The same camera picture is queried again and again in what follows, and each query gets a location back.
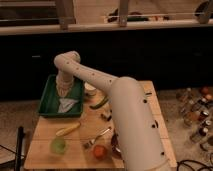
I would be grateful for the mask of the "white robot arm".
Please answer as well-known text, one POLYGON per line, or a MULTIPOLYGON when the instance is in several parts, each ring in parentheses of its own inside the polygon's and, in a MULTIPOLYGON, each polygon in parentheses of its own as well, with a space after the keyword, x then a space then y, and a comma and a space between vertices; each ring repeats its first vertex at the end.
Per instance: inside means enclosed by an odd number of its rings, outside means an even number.
POLYGON ((109 99, 118 144, 127 171, 171 171, 158 128, 141 84, 116 77, 79 62, 75 51, 57 55, 54 64, 104 92, 109 99))

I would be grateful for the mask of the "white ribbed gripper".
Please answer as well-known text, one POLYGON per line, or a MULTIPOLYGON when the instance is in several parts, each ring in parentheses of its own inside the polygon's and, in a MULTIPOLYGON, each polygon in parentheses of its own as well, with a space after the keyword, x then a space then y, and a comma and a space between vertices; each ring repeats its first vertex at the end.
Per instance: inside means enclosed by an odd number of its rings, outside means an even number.
POLYGON ((56 76, 56 89, 60 97, 64 98, 71 91, 73 80, 64 81, 59 75, 56 76))

